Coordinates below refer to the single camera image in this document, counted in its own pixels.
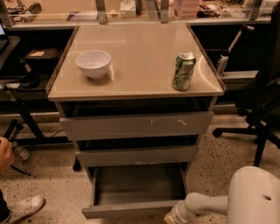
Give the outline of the bare person hand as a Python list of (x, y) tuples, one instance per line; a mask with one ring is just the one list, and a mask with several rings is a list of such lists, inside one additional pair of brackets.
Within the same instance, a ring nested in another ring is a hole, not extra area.
[(7, 171), (15, 161), (12, 143), (5, 137), (0, 138), (0, 174)]

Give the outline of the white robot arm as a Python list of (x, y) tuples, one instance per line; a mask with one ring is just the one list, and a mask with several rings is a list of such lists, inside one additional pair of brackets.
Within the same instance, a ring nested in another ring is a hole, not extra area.
[(231, 178), (227, 196), (191, 192), (164, 221), (186, 224), (207, 213), (226, 215), (227, 224), (280, 224), (280, 179), (259, 167), (242, 167)]

